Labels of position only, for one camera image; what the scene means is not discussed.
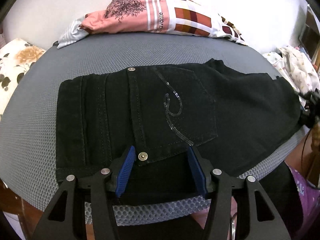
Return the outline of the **black pants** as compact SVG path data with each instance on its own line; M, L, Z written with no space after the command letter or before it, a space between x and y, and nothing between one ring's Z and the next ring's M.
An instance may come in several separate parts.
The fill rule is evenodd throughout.
M133 165L124 204L195 197L190 146L236 177L302 124L299 97L284 78L244 74L220 60L79 76L59 88L56 179L91 176L132 147L146 157Z

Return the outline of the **white dotted bedding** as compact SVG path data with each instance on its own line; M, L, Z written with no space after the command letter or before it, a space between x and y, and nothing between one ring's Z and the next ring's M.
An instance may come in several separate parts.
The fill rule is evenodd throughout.
M264 53L263 57L274 66L280 75L297 92L306 94L319 90L319 77L307 56L292 46L280 48L276 52Z

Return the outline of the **grey mesh mattress pad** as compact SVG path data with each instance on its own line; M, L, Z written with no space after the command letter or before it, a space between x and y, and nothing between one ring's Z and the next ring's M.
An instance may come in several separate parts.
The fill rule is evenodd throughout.
M56 111L61 83L79 76L109 74L135 67L203 64L211 59L244 74L281 77L254 49L195 36L150 33L98 34L57 49L51 47L18 84L1 119L1 179L30 204L44 210L59 185L56 179ZM269 157L235 178L255 176L289 232L300 229L303 208L292 172L285 164L287 146L305 134L302 127ZM190 215L206 209L202 195L171 202L127 205L121 196L113 205L117 224L142 225ZM92 221L90 196L85 220Z

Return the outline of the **floral cream pillow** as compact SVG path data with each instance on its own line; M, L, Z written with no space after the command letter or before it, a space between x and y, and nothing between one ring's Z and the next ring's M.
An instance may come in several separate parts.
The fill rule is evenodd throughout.
M21 79L45 52L46 50L21 38L16 38L1 48L1 114Z

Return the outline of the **pink checked pillow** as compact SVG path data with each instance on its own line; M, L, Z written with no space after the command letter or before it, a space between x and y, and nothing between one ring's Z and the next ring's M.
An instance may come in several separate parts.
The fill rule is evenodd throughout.
M112 0L105 10L87 14L80 28L89 34L148 32L245 42L234 24L191 0Z

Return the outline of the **light grey striped cloth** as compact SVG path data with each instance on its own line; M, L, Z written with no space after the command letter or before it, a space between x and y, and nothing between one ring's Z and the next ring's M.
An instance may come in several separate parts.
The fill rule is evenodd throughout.
M73 20L66 28L65 32L60 36L57 41L57 49L61 49L68 45L74 44L89 35L87 31L81 29L80 25L85 19L84 16Z

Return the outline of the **wall mirror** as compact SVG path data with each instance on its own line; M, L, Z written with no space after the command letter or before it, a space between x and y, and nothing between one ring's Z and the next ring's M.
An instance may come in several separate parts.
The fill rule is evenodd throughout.
M299 41L312 64L315 64L319 54L319 23L309 4L307 4L306 20Z

